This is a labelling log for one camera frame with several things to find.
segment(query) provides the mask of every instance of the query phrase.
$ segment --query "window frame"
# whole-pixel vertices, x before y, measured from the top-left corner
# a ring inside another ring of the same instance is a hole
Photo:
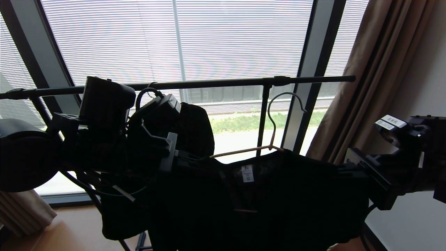
[[[301,59],[296,69],[297,77],[324,75],[345,3],[346,0],[313,1]],[[33,0],[32,4],[30,1],[4,0],[1,5],[1,14],[37,88],[74,86],[40,0]],[[320,87],[321,83],[294,86],[293,92],[300,96],[308,113],[300,110],[299,103],[295,102],[295,99],[291,100],[282,147],[299,153]],[[263,88],[267,89],[262,92],[263,100],[268,100],[269,88]],[[187,96],[185,89],[180,90],[180,93],[182,96]],[[78,114],[81,104],[78,94],[47,96],[43,97],[43,100],[51,113]],[[261,119],[260,135],[263,135],[264,123],[265,119]],[[79,206],[86,203],[91,205],[91,199],[86,192],[43,195],[42,197],[54,205]]]

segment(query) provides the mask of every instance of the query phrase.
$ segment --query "hanger hook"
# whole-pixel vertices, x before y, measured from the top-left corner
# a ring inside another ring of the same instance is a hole
[[[278,94],[278,95],[276,95],[274,98],[272,98],[271,99],[271,101],[269,102],[269,105],[268,105],[268,117],[269,117],[269,120],[271,121],[271,123],[273,124],[273,136],[271,137],[271,142],[270,142],[270,144],[269,144],[269,150],[271,150],[272,148],[273,148],[273,142],[274,142],[274,138],[275,138],[275,136],[276,136],[276,123],[274,122],[274,120],[273,120],[273,118],[271,117],[271,113],[270,113],[270,110],[271,110],[271,104],[273,103],[273,101],[277,98],[277,97],[279,97],[279,96],[282,96],[282,95],[285,95],[285,94],[290,94],[290,95],[293,95],[293,97],[296,97],[297,98],[297,100],[299,100],[299,105],[301,106],[301,110],[303,111],[303,112],[307,112],[307,110],[305,110],[304,109],[304,107],[303,107],[303,105],[302,105],[302,100],[301,100],[301,98],[296,94],[296,93],[294,93],[294,92],[282,92],[282,93],[280,93],[280,94]]]

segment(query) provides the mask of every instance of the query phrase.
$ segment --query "curtain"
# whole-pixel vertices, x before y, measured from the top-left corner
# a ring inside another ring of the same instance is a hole
[[[370,1],[341,83],[307,156],[342,162],[348,147],[362,149],[385,115],[413,57],[434,1]]]
[[[0,223],[19,237],[44,229],[54,217],[56,212],[34,190],[0,191]]]

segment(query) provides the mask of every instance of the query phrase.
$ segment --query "clothing rack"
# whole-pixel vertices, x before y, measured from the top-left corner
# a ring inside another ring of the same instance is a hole
[[[258,78],[258,79],[224,79],[224,80],[205,80],[205,81],[185,81],[185,82],[168,82],[168,83],[152,83],[150,87],[158,90],[166,89],[189,89],[189,88],[207,88],[207,87],[234,87],[234,86],[255,86],[262,85],[262,105],[260,110],[260,124],[259,124],[259,136],[257,139],[257,146],[262,145],[263,141],[263,131],[265,127],[269,90],[273,86],[284,86],[287,84],[303,84],[303,83],[329,83],[329,82],[354,82],[356,77],[351,76],[335,76],[335,77],[285,77],[285,76],[275,76],[272,78]],[[146,88],[149,83],[146,84],[127,84],[127,86],[132,87],[135,91],[140,91]],[[58,95],[76,95],[82,94],[84,91],[83,86],[72,86],[66,88],[42,88],[42,89],[13,89],[6,93],[0,93],[1,99],[30,99],[42,116],[43,121],[46,125],[51,122],[50,115],[46,112],[45,106],[42,103],[40,97],[43,96],[58,96]],[[260,150],[257,151],[256,156],[260,156]],[[87,192],[96,208],[99,212],[102,212],[102,207],[99,199],[96,195]],[[144,240],[146,234],[145,232],[140,233],[138,244],[136,246],[136,251],[150,250],[152,247],[144,247]],[[129,247],[124,240],[119,240],[119,243],[124,248],[125,251],[130,251]]]

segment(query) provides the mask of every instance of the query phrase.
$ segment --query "brown tile floor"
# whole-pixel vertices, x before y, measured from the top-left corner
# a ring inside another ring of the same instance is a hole
[[[122,251],[117,241],[102,235],[102,220],[93,206],[57,209],[57,216],[44,231],[24,238],[12,237],[1,251]],[[126,239],[135,250],[138,236]]]

